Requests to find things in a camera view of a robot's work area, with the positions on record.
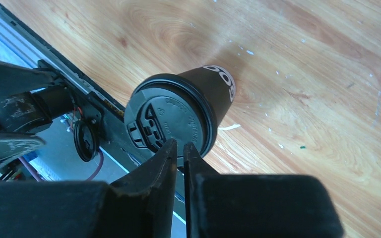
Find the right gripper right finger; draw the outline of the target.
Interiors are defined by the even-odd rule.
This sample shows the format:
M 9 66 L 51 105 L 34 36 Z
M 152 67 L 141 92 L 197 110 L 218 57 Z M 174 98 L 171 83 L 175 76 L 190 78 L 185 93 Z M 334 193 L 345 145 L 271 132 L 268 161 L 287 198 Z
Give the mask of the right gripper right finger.
M 309 175 L 223 175 L 184 146 L 190 238 L 341 238 L 328 191 Z

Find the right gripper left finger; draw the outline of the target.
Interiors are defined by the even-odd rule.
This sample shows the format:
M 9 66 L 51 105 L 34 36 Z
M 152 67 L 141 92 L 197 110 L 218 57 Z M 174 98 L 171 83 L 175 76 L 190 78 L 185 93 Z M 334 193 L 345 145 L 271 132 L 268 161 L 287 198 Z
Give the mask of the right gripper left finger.
M 0 238 L 167 238 L 177 143 L 104 181 L 0 182 Z

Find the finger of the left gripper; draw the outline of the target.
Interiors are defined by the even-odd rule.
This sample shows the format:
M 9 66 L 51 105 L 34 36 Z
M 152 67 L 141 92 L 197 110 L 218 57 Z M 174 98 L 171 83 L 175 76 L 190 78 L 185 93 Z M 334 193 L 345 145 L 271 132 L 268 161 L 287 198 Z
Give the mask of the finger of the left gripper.
M 45 72 L 0 61 L 0 100 L 12 95 L 53 85 Z
M 23 156 L 45 144 L 35 134 L 0 131 L 0 162 Z

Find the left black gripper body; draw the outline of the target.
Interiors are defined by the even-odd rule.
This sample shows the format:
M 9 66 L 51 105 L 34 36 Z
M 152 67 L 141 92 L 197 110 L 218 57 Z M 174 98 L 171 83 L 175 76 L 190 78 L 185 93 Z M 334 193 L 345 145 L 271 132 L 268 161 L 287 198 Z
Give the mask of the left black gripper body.
M 38 133 L 74 109 L 69 90 L 54 86 L 0 100 L 0 131 Z

